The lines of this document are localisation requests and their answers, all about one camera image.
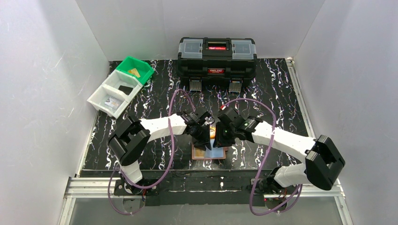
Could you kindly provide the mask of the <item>pink leather card holder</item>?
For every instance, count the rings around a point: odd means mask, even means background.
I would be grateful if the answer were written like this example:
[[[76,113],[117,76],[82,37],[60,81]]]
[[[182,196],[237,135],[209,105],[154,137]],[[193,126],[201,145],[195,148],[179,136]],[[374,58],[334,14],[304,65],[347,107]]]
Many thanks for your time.
[[[211,159],[226,159],[226,153],[229,150],[228,147],[223,148],[212,148],[211,150],[201,150],[191,146],[191,158],[192,160],[211,160]]]

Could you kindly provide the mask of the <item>black credit card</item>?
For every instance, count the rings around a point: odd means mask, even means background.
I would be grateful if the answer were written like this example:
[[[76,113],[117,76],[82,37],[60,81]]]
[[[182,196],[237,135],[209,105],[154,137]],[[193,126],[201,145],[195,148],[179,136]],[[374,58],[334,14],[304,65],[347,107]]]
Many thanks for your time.
[[[122,91],[126,95],[129,95],[133,91],[133,89],[134,88],[132,88],[132,87],[123,86],[123,85],[120,85],[119,88],[118,88],[118,90]]]

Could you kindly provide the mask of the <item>orange credit card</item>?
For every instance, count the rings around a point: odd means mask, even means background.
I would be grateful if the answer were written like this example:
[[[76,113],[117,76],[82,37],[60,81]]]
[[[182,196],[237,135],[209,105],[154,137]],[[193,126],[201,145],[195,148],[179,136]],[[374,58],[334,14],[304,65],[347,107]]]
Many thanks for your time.
[[[128,73],[133,75],[133,76],[135,76],[135,77],[137,77],[137,78],[141,77],[136,68],[132,68],[132,69],[128,70]]]

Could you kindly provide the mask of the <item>white striped credit card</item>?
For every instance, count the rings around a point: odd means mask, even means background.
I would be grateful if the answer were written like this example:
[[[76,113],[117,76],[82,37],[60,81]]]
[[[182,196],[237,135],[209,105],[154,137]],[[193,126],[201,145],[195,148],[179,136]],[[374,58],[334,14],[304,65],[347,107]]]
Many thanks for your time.
[[[104,102],[105,105],[107,105],[115,110],[117,110],[120,107],[121,103],[122,102],[119,99],[116,99],[114,97],[108,97]]]

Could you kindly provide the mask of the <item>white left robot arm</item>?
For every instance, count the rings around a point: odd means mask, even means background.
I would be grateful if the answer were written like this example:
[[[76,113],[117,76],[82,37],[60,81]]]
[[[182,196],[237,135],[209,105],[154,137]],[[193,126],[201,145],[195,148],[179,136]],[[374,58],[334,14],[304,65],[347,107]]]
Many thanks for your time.
[[[207,111],[183,111],[148,120],[128,116],[110,135],[107,144],[119,161],[125,182],[143,189],[144,186],[138,184],[143,178],[138,159],[148,142],[188,134],[194,139],[195,147],[206,150],[211,147],[209,126],[213,123],[214,118]]]

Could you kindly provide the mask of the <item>yellow tape measure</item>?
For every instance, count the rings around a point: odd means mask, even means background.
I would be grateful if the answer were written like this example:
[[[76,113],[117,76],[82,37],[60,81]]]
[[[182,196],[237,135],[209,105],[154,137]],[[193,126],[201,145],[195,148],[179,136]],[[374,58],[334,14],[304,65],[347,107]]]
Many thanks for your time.
[[[216,128],[214,126],[209,127],[210,139],[215,139]]]

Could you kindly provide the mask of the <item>black toolbox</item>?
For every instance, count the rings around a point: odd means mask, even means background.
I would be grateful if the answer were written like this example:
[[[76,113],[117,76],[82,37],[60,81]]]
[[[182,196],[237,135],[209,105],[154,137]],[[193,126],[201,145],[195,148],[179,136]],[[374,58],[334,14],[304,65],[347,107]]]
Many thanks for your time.
[[[226,85],[239,93],[256,77],[257,52],[252,38],[183,37],[176,73],[182,85],[201,91],[205,84]]]

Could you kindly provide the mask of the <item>green plastic bin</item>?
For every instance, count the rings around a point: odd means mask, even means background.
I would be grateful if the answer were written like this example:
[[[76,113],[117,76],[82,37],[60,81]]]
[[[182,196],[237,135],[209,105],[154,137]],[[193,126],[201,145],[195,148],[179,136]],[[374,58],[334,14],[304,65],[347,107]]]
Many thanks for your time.
[[[142,85],[145,85],[154,74],[154,69],[145,61],[127,56],[116,70],[136,78]]]

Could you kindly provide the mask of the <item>white bin near green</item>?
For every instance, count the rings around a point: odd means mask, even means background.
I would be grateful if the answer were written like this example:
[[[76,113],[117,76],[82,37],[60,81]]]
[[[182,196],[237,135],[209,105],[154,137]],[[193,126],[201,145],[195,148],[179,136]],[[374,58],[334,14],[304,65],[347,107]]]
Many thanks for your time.
[[[114,70],[102,84],[118,91],[126,102],[131,102],[143,88],[143,84],[136,77],[118,70]]]

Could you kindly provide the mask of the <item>white bin front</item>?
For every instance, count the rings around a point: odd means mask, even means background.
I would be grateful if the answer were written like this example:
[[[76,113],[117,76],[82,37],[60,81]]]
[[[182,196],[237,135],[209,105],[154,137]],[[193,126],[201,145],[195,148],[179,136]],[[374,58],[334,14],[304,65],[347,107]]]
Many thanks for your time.
[[[118,119],[128,105],[126,95],[112,86],[102,84],[87,101],[97,110]]]

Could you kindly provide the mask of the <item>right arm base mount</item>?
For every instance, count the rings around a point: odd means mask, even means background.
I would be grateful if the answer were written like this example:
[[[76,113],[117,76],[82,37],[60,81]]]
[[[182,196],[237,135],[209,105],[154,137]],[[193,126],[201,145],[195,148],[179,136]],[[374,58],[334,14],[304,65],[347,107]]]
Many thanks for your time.
[[[282,202],[280,202],[277,206],[269,209],[268,211],[265,212],[256,212],[253,208],[253,197],[254,194],[269,194],[269,193],[279,193],[279,191],[285,190],[285,187],[282,187],[277,181],[275,181],[275,177],[277,172],[279,172],[281,169],[287,168],[286,166],[281,166],[281,167],[276,167],[275,169],[272,170],[272,172],[268,175],[267,178],[262,179],[259,181],[258,176],[255,177],[254,183],[251,187],[251,193],[249,197],[249,209],[250,212],[255,215],[255,216],[264,216],[268,215],[272,212],[275,213],[284,213],[290,210],[298,201],[303,185],[298,184],[294,190],[294,192],[287,198],[285,198]]]

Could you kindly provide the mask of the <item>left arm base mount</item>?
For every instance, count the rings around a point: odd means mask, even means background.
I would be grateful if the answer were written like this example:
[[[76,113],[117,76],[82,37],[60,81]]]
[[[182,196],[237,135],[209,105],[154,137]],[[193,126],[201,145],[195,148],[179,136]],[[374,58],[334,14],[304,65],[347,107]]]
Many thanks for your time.
[[[115,196],[157,196],[160,194],[158,187],[144,190],[130,185],[123,179],[117,180],[115,182],[115,187],[112,190]]]

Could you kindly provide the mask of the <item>aluminium frame rail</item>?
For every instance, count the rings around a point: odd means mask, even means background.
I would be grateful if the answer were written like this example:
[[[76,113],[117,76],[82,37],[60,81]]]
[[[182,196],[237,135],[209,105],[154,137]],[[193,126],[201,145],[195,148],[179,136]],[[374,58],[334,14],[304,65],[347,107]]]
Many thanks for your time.
[[[285,212],[255,216],[249,210],[246,172],[173,171],[145,195],[130,194],[120,178],[69,180],[61,225],[351,225],[340,184],[330,191],[304,185]]]

